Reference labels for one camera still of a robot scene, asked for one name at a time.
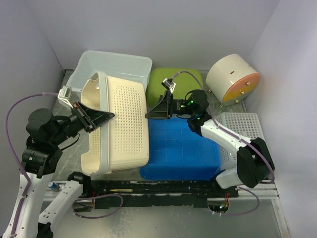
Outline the large white plastic tub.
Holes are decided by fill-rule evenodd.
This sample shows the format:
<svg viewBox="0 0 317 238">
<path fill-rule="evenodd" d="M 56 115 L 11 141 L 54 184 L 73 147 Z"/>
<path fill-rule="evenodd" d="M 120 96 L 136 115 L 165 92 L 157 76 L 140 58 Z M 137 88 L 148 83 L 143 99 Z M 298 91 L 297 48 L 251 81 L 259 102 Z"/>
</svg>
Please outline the large white plastic tub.
<svg viewBox="0 0 317 238">
<path fill-rule="evenodd" d="M 109 76 L 141 83 L 146 88 L 152 65 L 153 61 L 148 57 L 87 50 L 66 85 L 80 93 L 87 80 L 96 71 L 102 71 Z"/>
</svg>

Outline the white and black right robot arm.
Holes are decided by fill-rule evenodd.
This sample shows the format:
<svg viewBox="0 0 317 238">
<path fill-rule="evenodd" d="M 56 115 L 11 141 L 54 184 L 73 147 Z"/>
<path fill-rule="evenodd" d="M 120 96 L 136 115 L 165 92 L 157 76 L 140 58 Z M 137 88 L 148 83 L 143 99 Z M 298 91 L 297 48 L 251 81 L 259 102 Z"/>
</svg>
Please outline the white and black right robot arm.
<svg viewBox="0 0 317 238">
<path fill-rule="evenodd" d="M 232 186 L 254 188 L 259 183 L 274 183 L 275 166 L 266 142 L 260 137 L 250 139 L 226 128 L 208 113 L 208 108 L 204 90 L 192 90 L 181 100 L 174 99 L 166 90 L 145 117 L 170 119 L 173 115 L 186 115 L 193 133 L 216 142 L 236 157 L 235 168 L 224 169 L 213 177 L 214 182 L 210 185 L 213 196 L 223 196 Z"/>
</svg>

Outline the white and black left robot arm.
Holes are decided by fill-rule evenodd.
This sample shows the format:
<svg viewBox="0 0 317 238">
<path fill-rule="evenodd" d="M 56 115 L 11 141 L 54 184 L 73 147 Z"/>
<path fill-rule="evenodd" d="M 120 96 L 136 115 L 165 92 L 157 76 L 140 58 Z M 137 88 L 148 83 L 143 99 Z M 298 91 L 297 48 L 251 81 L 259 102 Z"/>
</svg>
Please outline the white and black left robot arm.
<svg viewBox="0 0 317 238">
<path fill-rule="evenodd" d="M 29 137 L 22 158 L 17 161 L 20 175 L 19 193 L 4 238 L 51 238 L 60 221 L 77 198 L 93 195 L 89 176 L 73 172 L 65 191 L 41 211 L 43 199 L 56 171 L 63 150 L 60 144 L 84 130 L 91 133 L 114 117 L 114 113 L 90 109 L 80 102 L 70 107 L 71 115 L 54 116 L 42 108 L 28 117 Z"/>
</svg>

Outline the cream perforated laundry basket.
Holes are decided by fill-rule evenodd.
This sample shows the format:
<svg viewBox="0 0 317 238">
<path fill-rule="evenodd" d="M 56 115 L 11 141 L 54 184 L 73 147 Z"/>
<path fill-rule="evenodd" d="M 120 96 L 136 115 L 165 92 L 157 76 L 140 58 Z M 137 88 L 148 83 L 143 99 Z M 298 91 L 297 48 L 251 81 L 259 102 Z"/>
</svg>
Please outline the cream perforated laundry basket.
<svg viewBox="0 0 317 238">
<path fill-rule="evenodd" d="M 141 83 L 96 71 L 81 92 L 85 106 L 114 117 L 89 134 L 81 170 L 89 176 L 144 166 L 149 160 L 147 103 Z"/>
</svg>

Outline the white perforated plastic basket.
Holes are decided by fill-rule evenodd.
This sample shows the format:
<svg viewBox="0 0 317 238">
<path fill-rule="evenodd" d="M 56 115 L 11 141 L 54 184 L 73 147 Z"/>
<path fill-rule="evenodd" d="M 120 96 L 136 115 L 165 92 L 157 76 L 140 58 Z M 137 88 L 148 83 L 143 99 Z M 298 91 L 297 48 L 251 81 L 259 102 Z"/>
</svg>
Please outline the white perforated plastic basket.
<svg viewBox="0 0 317 238">
<path fill-rule="evenodd" d="M 224 112 L 218 115 L 215 119 L 221 125 L 244 137 L 248 137 L 250 139 L 256 139 L 259 137 L 265 140 L 259 118 L 255 113 Z M 236 168 L 236 157 L 220 144 L 218 147 L 221 158 L 220 170 L 222 171 Z"/>
</svg>

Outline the blue plastic tub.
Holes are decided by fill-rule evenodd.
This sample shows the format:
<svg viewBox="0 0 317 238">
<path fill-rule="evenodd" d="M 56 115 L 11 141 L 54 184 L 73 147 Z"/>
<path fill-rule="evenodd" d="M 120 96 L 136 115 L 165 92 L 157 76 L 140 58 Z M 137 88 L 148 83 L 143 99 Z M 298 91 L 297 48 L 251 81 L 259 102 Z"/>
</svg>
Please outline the blue plastic tub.
<svg viewBox="0 0 317 238">
<path fill-rule="evenodd" d="M 149 119 L 146 180 L 210 180 L 220 171 L 218 144 L 193 133 L 184 119 Z"/>
</svg>

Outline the green plastic tray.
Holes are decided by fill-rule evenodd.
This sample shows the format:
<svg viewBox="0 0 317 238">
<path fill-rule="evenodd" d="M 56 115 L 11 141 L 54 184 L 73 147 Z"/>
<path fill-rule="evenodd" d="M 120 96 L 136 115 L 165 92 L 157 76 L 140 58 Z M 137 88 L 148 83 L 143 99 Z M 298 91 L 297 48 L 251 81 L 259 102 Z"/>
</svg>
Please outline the green plastic tray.
<svg viewBox="0 0 317 238">
<path fill-rule="evenodd" d="M 173 81 L 176 87 L 173 92 L 175 99 L 184 99 L 185 95 L 194 89 L 201 89 L 204 85 L 202 76 L 199 71 L 187 68 L 156 68 L 150 73 L 149 83 L 146 89 L 147 111 L 152 109 L 159 101 L 159 97 L 164 95 L 165 88 L 162 82 L 166 78 L 171 78 L 180 71 L 188 71 L 193 74 L 197 80 L 188 73 L 181 73 L 176 76 Z"/>
</svg>

